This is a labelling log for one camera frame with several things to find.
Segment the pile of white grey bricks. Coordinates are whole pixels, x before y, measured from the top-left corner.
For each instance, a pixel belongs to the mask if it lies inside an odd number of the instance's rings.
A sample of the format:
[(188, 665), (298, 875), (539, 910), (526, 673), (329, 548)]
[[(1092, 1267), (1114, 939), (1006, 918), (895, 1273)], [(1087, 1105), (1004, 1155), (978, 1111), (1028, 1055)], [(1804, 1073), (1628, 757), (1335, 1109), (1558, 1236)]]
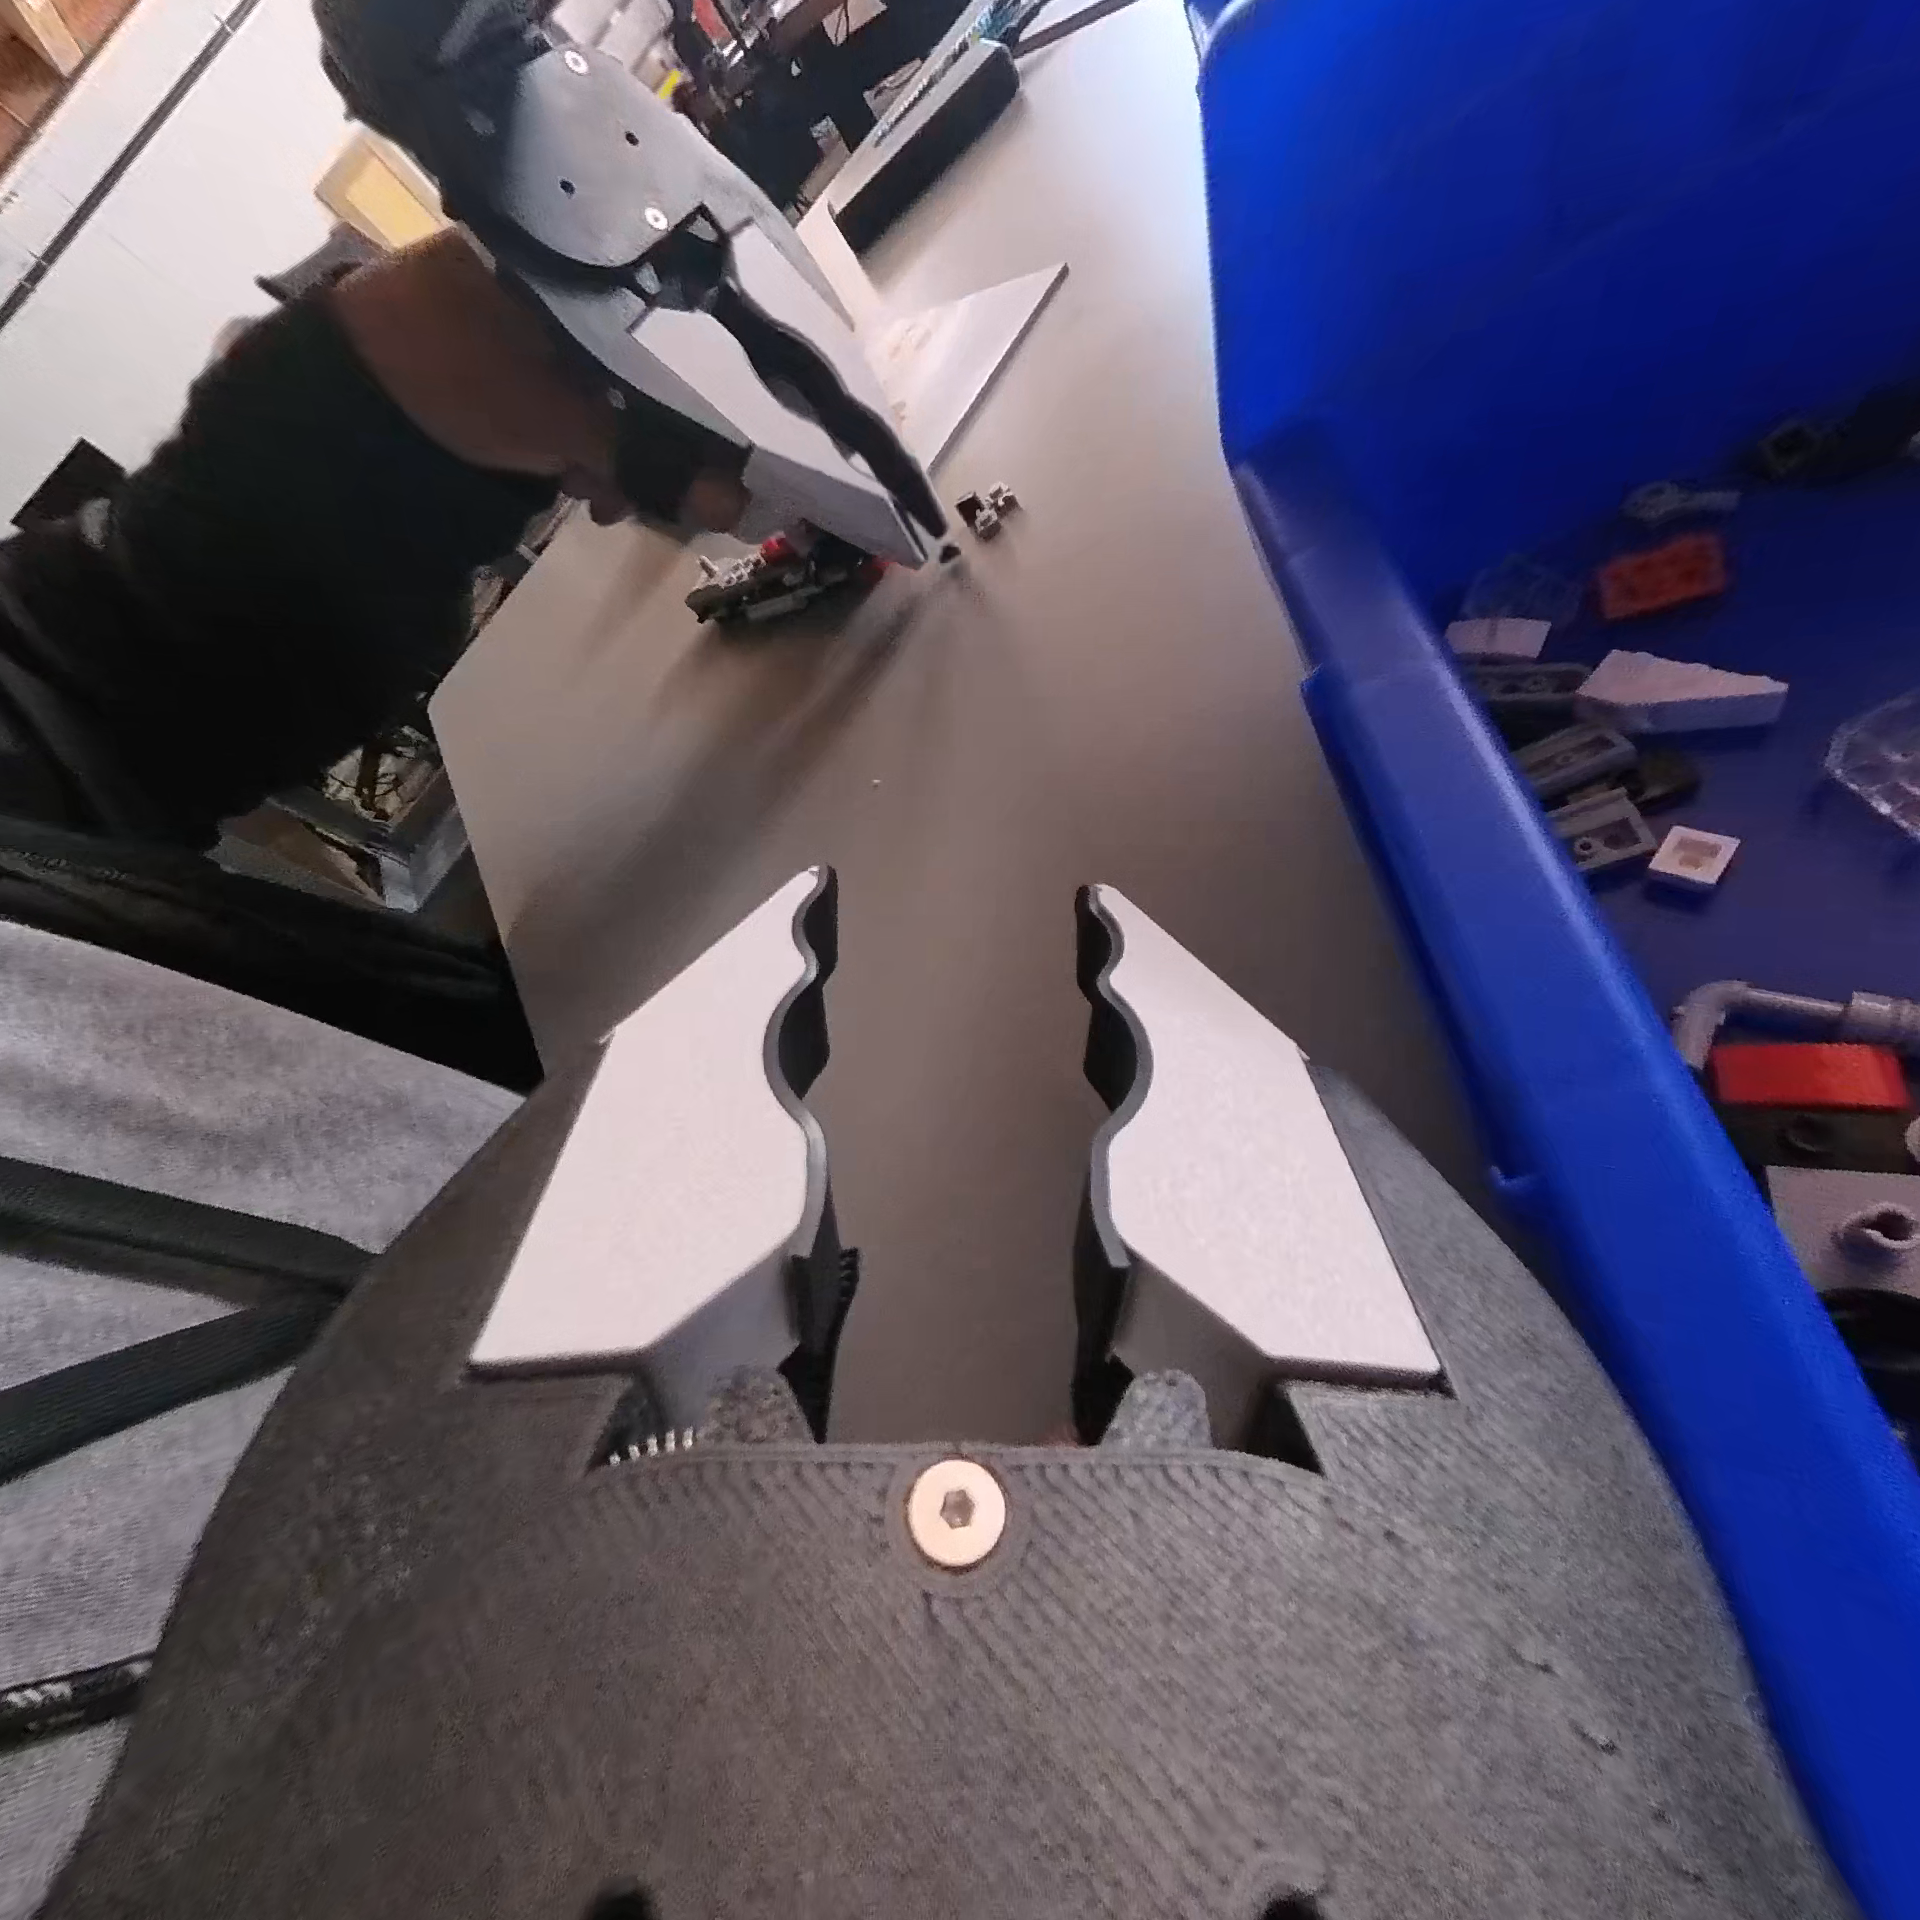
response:
[(1622, 505), (1542, 660), (1446, 633), (1861, 1363), (1916, 1373), (1916, 388)]

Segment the instruction booklet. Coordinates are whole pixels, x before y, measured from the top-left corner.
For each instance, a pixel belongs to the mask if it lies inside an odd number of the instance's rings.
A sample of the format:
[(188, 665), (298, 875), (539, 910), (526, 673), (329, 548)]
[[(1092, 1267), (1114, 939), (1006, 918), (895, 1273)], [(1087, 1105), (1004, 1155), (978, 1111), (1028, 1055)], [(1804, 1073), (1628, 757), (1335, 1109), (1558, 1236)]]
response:
[(937, 470), (1070, 276), (1060, 260), (951, 301), (906, 311), (874, 286), (825, 201), (801, 218), (797, 236), (850, 314), (899, 434), (929, 473)]

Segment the grey sweatshirt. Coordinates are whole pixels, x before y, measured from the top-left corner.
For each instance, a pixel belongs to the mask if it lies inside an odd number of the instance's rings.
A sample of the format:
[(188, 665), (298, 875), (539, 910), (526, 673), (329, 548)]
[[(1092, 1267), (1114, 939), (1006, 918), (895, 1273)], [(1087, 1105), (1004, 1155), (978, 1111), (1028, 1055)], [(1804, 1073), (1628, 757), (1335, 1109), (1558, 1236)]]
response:
[(35, 1916), (301, 1348), (526, 1076), (23, 925), (2, 1052), (4, 1916)]

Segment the black box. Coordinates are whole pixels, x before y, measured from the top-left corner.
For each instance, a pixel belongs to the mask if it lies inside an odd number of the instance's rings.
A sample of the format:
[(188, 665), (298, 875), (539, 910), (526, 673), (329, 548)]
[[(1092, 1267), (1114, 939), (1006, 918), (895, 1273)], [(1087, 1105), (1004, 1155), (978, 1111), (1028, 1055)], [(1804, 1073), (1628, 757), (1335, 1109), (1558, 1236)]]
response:
[(998, 121), (1017, 97), (1017, 62), (998, 38), (957, 38), (923, 62), (828, 187), (828, 213), (863, 257)]

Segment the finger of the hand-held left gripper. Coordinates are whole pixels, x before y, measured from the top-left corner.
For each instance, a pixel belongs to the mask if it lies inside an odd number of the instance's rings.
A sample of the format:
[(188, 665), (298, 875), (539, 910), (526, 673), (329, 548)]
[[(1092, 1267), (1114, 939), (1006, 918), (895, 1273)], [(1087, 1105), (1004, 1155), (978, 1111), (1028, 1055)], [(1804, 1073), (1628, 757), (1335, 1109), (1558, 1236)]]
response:
[(716, 218), (716, 318), (749, 369), (753, 499), (847, 542), (947, 540), (947, 509), (796, 226), (732, 165), (716, 170)]
[(881, 459), (906, 453), (845, 314), (734, 311), (747, 339), (702, 309), (655, 306), (615, 333), (615, 475), (645, 516), (686, 523), (689, 493), (726, 477), (746, 540), (812, 530), (901, 566), (930, 559), (930, 527), (847, 434), (881, 428)]

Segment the blue plastic bin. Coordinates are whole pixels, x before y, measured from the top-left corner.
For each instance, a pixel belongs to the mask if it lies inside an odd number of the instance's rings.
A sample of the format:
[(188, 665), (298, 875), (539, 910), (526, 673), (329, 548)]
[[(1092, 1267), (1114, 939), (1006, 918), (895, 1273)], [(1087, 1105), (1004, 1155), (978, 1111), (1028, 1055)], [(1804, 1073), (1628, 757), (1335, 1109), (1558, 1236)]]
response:
[[(1234, 5), (1219, 425), (1302, 699), (1866, 1916), (1916, 1916), (1916, 5)], [(1446, 626), (1785, 684), (1586, 877)]]

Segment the person's left hand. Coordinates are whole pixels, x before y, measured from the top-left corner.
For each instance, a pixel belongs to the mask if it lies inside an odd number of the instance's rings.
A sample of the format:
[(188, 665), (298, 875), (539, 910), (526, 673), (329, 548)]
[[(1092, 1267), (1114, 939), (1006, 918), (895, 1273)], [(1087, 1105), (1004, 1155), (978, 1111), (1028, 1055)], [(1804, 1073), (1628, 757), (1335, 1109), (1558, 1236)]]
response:
[(469, 467), (556, 482), (599, 523), (634, 515), (618, 410), (458, 228), (353, 269), (327, 309), (374, 385)]

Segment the yellowish box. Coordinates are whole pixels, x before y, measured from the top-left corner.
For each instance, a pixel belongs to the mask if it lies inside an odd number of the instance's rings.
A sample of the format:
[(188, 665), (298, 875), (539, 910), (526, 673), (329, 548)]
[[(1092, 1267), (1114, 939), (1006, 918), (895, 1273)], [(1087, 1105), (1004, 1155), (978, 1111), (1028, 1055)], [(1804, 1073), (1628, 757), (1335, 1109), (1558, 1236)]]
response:
[(354, 125), (315, 181), (331, 221), (393, 253), (449, 228), (439, 189), (386, 138)]

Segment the partly built brick vehicle model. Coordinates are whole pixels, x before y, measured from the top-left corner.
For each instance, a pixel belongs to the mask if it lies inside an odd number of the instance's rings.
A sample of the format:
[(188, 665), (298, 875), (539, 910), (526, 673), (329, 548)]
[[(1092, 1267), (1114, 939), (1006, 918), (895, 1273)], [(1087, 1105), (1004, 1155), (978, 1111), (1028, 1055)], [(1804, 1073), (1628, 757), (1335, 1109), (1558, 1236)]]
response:
[(812, 523), (770, 535), (734, 559), (699, 555), (699, 579), (684, 597), (706, 626), (754, 626), (875, 587), (895, 563)]

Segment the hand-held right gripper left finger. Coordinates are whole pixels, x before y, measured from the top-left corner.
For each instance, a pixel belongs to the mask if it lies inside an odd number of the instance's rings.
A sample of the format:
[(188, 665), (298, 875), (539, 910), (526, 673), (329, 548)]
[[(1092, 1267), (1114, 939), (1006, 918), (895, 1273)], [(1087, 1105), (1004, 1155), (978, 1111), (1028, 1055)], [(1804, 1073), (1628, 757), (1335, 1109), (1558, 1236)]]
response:
[(836, 910), (836, 871), (804, 867), (599, 1041), (469, 1383), (618, 1381), (662, 1443), (769, 1370), (825, 1437), (857, 1292), (809, 1107)]

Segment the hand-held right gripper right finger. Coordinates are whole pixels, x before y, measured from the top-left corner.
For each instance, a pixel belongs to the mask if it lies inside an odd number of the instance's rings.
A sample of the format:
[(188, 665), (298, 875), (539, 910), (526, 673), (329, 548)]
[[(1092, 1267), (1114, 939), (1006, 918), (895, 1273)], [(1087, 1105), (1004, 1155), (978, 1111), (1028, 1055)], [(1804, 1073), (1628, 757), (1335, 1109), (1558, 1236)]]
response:
[(1294, 1386), (1444, 1395), (1307, 1055), (1109, 883), (1074, 901), (1084, 1075), (1102, 1105), (1071, 1247), (1071, 1422), (1153, 1373), (1212, 1443), (1309, 1453)]

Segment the person's left forearm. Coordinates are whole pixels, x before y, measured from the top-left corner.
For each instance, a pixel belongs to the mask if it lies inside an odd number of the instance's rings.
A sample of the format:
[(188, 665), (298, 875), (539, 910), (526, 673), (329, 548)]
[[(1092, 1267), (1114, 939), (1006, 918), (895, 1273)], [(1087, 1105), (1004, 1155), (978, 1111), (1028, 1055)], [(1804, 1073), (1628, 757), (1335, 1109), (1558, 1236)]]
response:
[(2, 554), (4, 813), (206, 850), (443, 679), (558, 503), (437, 446), (306, 293), (106, 499)]

